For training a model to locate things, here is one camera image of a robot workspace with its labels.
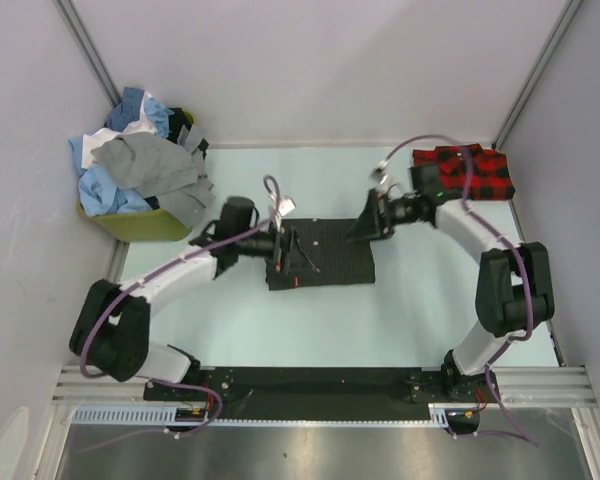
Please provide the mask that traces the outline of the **dark pinstriped long sleeve shirt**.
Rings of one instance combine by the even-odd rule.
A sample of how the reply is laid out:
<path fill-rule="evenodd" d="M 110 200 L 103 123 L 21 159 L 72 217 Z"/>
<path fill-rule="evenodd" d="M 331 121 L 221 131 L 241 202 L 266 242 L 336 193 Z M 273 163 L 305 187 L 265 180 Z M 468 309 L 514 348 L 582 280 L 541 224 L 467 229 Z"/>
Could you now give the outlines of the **dark pinstriped long sleeve shirt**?
<path fill-rule="evenodd" d="M 297 250 L 291 255 L 287 273 L 266 266 L 265 281 L 270 291 L 305 287 L 374 284 L 376 265 L 368 242 L 348 243 L 346 234 L 355 220 L 299 218 L 282 222 L 297 234 L 300 248 L 312 267 Z"/>

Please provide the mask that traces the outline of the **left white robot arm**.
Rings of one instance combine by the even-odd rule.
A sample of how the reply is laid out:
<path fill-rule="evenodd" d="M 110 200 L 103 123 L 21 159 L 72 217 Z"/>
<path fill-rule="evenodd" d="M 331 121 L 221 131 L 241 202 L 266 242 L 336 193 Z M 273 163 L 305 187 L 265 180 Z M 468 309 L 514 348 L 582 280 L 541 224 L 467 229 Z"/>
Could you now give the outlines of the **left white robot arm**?
<path fill-rule="evenodd" d="M 275 198 L 269 219 L 260 220 L 252 200 L 231 196 L 219 218 L 172 260 L 122 284 L 96 281 L 69 341 L 82 375 L 118 382 L 144 378 L 165 384 L 179 399 L 194 397 L 201 387 L 197 361 L 182 349 L 152 342 L 152 320 L 184 294 L 216 280 L 241 257 L 261 258 L 277 273 L 287 273 L 295 259 L 315 270 L 296 229 L 282 224 L 294 208 L 291 198 Z"/>

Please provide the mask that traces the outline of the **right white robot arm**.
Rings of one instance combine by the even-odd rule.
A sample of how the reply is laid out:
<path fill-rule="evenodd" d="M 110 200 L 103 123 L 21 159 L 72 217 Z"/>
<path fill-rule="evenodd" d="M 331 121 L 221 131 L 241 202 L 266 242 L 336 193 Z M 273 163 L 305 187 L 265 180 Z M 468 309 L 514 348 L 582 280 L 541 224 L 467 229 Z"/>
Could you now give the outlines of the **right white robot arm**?
<path fill-rule="evenodd" d="M 381 162 L 371 178 L 365 206 L 345 238 L 349 242 L 389 239 L 399 225 L 428 223 L 448 235 L 478 265 L 477 321 L 465 339 L 445 355 L 439 385 L 453 401 L 464 401 L 478 386 L 493 384 L 492 365 L 535 328 L 551 319 L 555 303 L 546 247 L 515 243 L 482 217 L 458 189 L 442 184 L 433 164 L 413 166 L 413 189 L 391 196 L 395 183 Z"/>

